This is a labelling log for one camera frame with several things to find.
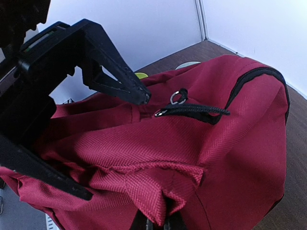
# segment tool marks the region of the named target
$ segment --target yellow-green object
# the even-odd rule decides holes
[[[147,78],[148,75],[146,73],[135,73],[135,75],[139,78],[139,79],[143,79],[143,78]]]

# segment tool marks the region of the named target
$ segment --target gray floor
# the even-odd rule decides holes
[[[45,214],[27,203],[6,186],[0,189],[3,197],[3,213],[0,215],[0,230],[46,230]]]

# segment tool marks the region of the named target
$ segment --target black strap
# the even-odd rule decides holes
[[[188,230],[181,213],[176,212],[166,218],[163,227],[158,227],[151,222],[140,210],[135,215],[130,230]]]

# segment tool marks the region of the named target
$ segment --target red bag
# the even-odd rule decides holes
[[[282,75],[222,56],[143,82],[149,104],[97,94],[59,105],[35,144],[42,159],[94,194],[91,201],[4,168],[1,177],[65,230],[128,230],[138,209],[159,226],[180,213],[189,230],[253,228],[284,193]],[[177,91],[181,98],[169,104]]]

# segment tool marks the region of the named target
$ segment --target seam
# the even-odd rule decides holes
[[[209,219],[208,219],[208,215],[207,215],[206,209],[205,209],[205,207],[203,206],[203,203],[202,203],[202,201],[200,200],[200,198],[198,197],[198,195],[197,195],[197,193],[196,193],[196,192],[195,192],[195,195],[196,195],[196,197],[197,197],[198,201],[200,202],[200,204],[201,204],[201,206],[202,206],[203,211],[205,212],[205,215],[206,215],[206,219],[207,219],[207,222],[208,222],[209,228],[210,228],[210,230],[212,230],[212,227],[211,227],[211,224],[210,224],[210,222],[209,222]]]

